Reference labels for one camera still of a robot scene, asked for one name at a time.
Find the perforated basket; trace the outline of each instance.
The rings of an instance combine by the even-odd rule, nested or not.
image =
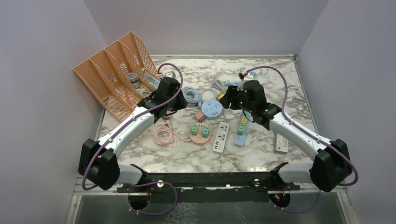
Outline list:
[[[144,77],[142,68],[145,68],[145,74],[159,82],[143,41],[130,32],[73,70],[100,104],[122,122],[133,112],[136,102],[143,98],[127,79],[128,73],[138,75],[141,88],[156,89]]]

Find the white power strip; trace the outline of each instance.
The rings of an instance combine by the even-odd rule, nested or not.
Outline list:
[[[275,133],[275,152],[279,154],[287,154],[288,142],[287,139],[278,133]]]
[[[219,129],[217,130],[216,139],[213,145],[213,151],[222,153],[226,145],[228,129],[230,125],[226,122],[220,122]]]

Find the gray wall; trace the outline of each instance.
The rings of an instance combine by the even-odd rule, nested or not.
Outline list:
[[[82,0],[2,0],[0,30],[0,223],[63,223],[101,112],[72,68],[106,44]]]
[[[297,57],[319,131],[349,146],[359,223],[395,219],[396,1],[329,0]]]
[[[327,0],[85,0],[105,41],[150,54],[297,54]]]

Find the round blue power strip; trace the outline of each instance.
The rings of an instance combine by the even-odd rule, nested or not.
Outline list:
[[[215,99],[209,99],[202,104],[201,110],[207,119],[214,120],[221,116],[223,107],[219,101]]]

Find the marble surface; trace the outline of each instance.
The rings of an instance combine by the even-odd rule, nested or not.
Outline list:
[[[285,110],[295,120],[314,130],[311,115],[306,103],[296,68],[291,59],[170,59],[155,60],[156,67],[169,62],[180,68],[184,77],[183,86],[192,86],[197,90],[212,87],[212,82],[219,79],[224,82],[238,81],[238,73],[247,69],[270,65],[278,68],[286,77],[289,97]],[[170,66],[163,69],[171,71]],[[281,77],[274,71],[262,69],[256,71],[258,80],[264,86],[267,100],[281,105],[284,97],[284,85]],[[203,95],[203,100],[213,98],[211,92]],[[191,126],[196,123],[193,116],[199,112],[198,107],[187,107],[171,116],[173,131],[188,138]],[[214,137],[210,142],[197,146],[190,142],[183,142],[175,137],[175,141],[168,147],[158,147],[153,142],[153,132],[156,124],[147,129],[124,150],[119,158],[119,164],[138,165],[148,172],[246,172],[270,171],[281,162],[309,162],[310,159],[297,147],[289,143],[289,152],[286,155],[274,153],[275,134],[257,124],[250,124],[244,147],[233,145],[237,124],[241,111],[226,110],[226,118],[230,123],[226,146],[222,154],[212,151]],[[217,120],[205,120],[212,133],[216,133],[219,123],[224,121],[221,116]],[[119,122],[109,113],[105,113],[100,136],[113,130]]]

